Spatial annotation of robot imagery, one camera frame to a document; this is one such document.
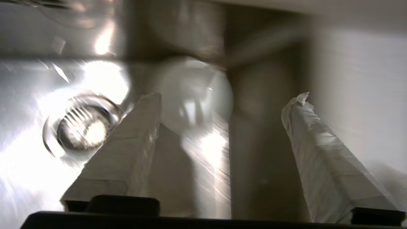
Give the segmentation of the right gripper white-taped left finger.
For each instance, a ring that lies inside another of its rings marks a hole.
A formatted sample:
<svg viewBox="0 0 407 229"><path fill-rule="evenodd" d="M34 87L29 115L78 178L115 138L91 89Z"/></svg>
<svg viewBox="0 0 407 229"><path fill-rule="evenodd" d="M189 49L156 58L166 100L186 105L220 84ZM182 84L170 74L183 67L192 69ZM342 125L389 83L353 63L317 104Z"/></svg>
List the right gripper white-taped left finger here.
<svg viewBox="0 0 407 229"><path fill-rule="evenodd" d="M140 97L63 194L65 211L84 211L98 195L148 197L161 101L158 93Z"/></svg>

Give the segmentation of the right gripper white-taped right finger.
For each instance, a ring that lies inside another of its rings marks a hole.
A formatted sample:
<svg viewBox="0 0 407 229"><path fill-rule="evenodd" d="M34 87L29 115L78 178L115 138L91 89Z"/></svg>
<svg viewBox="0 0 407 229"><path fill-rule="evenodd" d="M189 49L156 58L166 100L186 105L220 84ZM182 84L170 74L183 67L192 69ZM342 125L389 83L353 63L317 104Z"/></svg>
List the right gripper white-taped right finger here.
<svg viewBox="0 0 407 229"><path fill-rule="evenodd" d="M317 116L308 96L292 98L281 119L311 222L406 226L406 211Z"/></svg>

